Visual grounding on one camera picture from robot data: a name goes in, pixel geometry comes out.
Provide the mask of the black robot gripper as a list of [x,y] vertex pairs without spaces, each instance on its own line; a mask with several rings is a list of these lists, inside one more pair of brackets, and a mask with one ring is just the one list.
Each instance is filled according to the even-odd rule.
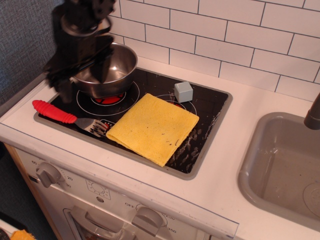
[[113,50],[108,47],[95,52],[93,43],[78,40],[65,32],[61,25],[63,14],[52,16],[56,51],[45,64],[44,72],[51,87],[55,87],[65,104],[72,102],[72,83],[69,78],[90,69],[92,76],[103,84],[107,79]]

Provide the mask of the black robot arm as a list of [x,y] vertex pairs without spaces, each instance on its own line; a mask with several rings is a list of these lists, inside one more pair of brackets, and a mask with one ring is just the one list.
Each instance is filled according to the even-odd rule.
[[65,0],[51,14],[55,53],[43,71],[64,103],[72,101],[70,78],[88,69],[102,83],[108,75],[114,39],[99,25],[114,10],[113,0]]

